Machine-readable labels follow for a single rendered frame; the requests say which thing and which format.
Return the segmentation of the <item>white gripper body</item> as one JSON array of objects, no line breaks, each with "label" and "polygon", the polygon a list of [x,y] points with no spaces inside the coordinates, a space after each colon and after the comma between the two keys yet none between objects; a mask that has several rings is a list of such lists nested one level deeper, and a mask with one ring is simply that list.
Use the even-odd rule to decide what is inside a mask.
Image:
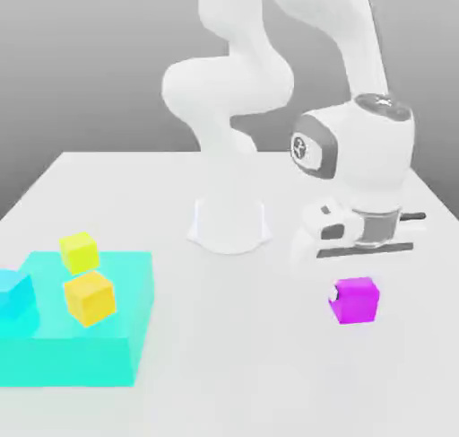
[{"label": "white gripper body", "polygon": [[366,256],[380,256],[395,254],[401,252],[414,251],[413,242],[396,242],[386,243],[382,246],[375,248],[365,247],[333,247],[328,249],[320,249],[316,253],[316,263],[322,263],[325,261],[348,258],[348,257],[366,257]]}]

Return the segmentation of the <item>small magenta cube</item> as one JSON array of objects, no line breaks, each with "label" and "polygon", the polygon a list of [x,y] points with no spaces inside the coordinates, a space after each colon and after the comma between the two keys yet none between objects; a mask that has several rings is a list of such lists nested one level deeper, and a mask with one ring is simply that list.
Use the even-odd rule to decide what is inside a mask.
[{"label": "small magenta cube", "polygon": [[380,291],[370,277],[338,280],[339,290],[335,302],[328,299],[334,316],[342,325],[367,323],[375,320]]}]

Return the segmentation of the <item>small orange yellow cube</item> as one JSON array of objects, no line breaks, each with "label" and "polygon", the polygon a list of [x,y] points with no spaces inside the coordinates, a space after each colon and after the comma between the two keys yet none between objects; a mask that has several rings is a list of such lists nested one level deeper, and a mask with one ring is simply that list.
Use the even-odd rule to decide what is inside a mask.
[{"label": "small orange yellow cube", "polygon": [[68,312],[88,328],[117,311],[114,286],[98,271],[78,275],[64,284]]}]

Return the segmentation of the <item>small lime yellow cube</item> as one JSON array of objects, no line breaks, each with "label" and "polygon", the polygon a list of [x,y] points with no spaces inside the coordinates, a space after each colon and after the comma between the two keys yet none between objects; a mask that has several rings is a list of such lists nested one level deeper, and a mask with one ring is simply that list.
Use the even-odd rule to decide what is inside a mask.
[{"label": "small lime yellow cube", "polygon": [[78,232],[59,240],[60,253],[71,275],[79,275],[96,269],[100,257],[95,240],[88,232]]}]

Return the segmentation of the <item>small cyan cube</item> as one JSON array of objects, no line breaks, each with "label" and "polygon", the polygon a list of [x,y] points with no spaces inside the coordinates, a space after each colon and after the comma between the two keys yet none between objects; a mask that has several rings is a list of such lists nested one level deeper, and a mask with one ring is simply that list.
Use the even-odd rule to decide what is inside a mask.
[{"label": "small cyan cube", "polygon": [[39,327],[39,311],[31,276],[0,269],[0,339],[31,336]]}]

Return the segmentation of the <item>large turquoise box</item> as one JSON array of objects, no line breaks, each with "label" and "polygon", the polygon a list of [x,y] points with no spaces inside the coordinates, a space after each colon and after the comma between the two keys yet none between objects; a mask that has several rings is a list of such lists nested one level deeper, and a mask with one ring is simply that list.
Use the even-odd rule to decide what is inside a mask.
[{"label": "large turquoise box", "polygon": [[67,310],[71,276],[58,253],[34,251],[20,270],[32,279],[35,301],[15,318],[0,316],[0,386],[134,385],[154,301],[151,253],[100,252],[117,311],[89,328]]}]

